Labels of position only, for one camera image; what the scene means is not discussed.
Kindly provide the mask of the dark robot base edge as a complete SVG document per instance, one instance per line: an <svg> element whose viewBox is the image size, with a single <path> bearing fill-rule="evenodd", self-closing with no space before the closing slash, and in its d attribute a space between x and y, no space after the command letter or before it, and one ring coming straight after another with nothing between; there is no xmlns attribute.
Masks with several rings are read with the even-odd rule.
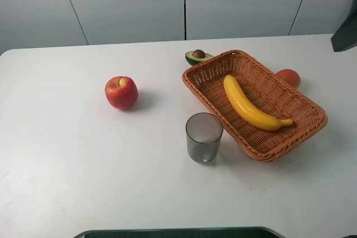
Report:
<svg viewBox="0 0 357 238"><path fill-rule="evenodd" d="M90 230L76 237L282 237L265 227L212 227L188 229Z"/></svg>

